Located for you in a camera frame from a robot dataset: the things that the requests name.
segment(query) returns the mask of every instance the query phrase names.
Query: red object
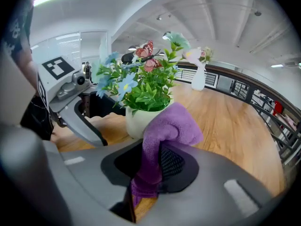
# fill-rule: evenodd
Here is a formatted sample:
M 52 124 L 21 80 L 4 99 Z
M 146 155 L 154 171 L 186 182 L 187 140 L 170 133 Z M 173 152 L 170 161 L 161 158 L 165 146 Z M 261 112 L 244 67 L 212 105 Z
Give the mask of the red object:
M 275 109 L 273 112 L 273 115 L 275 116 L 277 113 L 281 114 L 283 110 L 283 106 L 279 101 L 275 101 Z

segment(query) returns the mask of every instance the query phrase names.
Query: potted plant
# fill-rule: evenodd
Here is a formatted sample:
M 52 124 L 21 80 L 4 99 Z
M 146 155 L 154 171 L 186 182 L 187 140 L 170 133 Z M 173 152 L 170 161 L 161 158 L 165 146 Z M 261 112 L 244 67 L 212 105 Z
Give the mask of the potted plant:
M 165 49 L 166 59 L 153 55 L 153 42 L 138 48 L 131 64 L 118 64 L 117 52 L 112 53 L 97 75 L 97 95 L 105 91 L 117 96 L 117 103 L 126 107 L 127 132 L 133 138 L 143 138 L 149 122 L 172 102 L 169 89 L 174 86 L 178 72 L 176 52 L 187 46 L 187 40 L 178 33 L 168 33 L 171 50 Z
M 195 73 L 192 81 L 191 87 L 195 90 L 203 90 L 205 87 L 205 65 L 211 61 L 213 56 L 212 49 L 205 47 L 201 50 L 201 47 L 191 49 L 190 51 L 183 54 L 190 63 L 195 64 L 198 69 Z

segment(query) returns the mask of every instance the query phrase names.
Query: black pants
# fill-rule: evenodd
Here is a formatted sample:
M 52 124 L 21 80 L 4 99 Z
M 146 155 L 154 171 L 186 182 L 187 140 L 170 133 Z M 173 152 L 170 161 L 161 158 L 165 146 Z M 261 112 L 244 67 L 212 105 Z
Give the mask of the black pants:
M 40 97 L 35 96 L 29 103 L 21 120 L 21 126 L 33 130 L 43 140 L 50 140 L 53 124 Z

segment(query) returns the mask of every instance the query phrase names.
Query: black mesh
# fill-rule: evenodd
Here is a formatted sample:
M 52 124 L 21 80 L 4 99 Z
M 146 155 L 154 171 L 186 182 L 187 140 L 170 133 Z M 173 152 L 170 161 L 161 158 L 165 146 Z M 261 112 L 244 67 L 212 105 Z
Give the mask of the black mesh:
M 161 147 L 162 181 L 179 174 L 185 164 L 184 159 L 173 151 Z

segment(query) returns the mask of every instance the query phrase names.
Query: person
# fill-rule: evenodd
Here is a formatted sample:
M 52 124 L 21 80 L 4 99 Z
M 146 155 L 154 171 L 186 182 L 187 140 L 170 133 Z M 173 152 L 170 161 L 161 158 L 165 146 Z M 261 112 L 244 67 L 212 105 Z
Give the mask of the person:
M 21 0 L 4 30 L 2 44 L 37 91 L 37 70 L 29 44 L 32 15 L 33 1 Z M 38 92 L 28 105 L 20 124 L 36 132 L 43 140 L 50 140 L 54 127 Z
M 84 66 L 84 73 L 86 75 L 86 79 L 92 82 L 92 66 L 89 62 L 86 62 L 86 65 Z

